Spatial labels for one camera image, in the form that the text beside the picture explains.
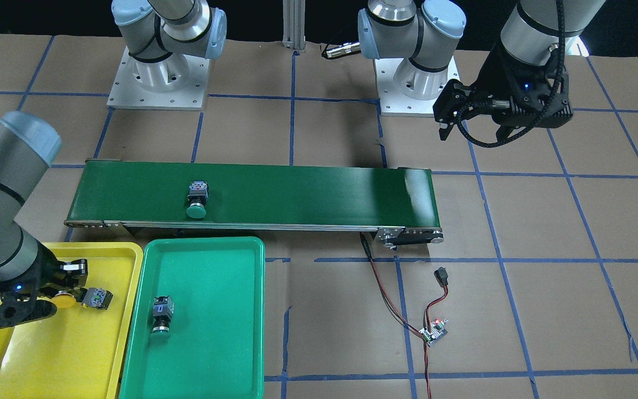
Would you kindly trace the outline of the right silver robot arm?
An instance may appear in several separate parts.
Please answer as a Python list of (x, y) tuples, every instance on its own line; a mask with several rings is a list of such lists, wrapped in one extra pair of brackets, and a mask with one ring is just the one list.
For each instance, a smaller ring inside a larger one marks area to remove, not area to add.
[[(139, 65), (180, 70), (185, 55), (213, 60), (223, 52), (227, 16), (206, 1), (114, 1), (111, 9)], [(60, 135), (43, 119), (22, 111), (0, 117), (0, 329), (73, 305), (106, 310), (114, 297), (86, 287), (87, 260), (58, 260), (16, 222), (60, 148)]]

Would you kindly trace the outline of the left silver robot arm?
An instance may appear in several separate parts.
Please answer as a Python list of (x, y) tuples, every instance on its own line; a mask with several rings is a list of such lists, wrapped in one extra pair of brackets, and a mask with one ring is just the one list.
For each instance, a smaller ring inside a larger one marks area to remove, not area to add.
[(499, 147), (535, 128), (572, 119), (567, 50), (603, 1), (519, 1), (477, 79), (447, 75), (466, 15), (456, 3), (369, 1), (358, 13), (365, 58), (398, 58), (394, 79), (410, 98), (433, 101), (441, 140), (453, 129), (472, 144)]

